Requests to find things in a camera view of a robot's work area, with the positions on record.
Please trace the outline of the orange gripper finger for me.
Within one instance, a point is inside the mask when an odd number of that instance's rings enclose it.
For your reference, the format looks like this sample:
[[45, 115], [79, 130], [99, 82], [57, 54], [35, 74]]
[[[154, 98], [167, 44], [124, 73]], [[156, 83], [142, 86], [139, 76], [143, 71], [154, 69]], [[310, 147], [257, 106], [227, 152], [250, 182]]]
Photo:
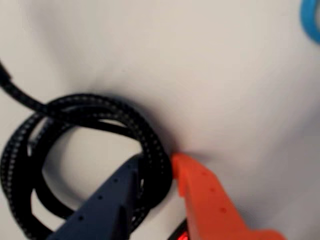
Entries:
[[175, 153], [173, 177], [184, 198], [189, 240], [283, 240], [275, 230], [250, 229], [217, 176], [194, 158]]

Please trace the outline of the navy gripper finger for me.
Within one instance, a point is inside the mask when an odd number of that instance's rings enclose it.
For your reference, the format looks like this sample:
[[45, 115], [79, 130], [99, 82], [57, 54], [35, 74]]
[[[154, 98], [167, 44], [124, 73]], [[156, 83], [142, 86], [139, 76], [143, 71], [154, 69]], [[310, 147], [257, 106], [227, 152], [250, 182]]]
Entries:
[[49, 240], [128, 240], [140, 179], [134, 155], [52, 233]]

